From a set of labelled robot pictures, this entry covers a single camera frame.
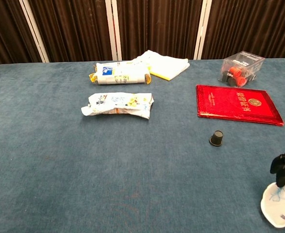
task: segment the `table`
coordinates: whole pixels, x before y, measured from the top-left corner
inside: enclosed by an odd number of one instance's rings
[[[197,117],[195,87],[224,86],[222,60],[150,85],[95,85],[94,64],[0,65],[0,233],[279,232],[260,201],[285,125]],[[267,90],[285,121],[285,59],[245,87]],[[98,92],[151,92],[150,120],[83,116]]]

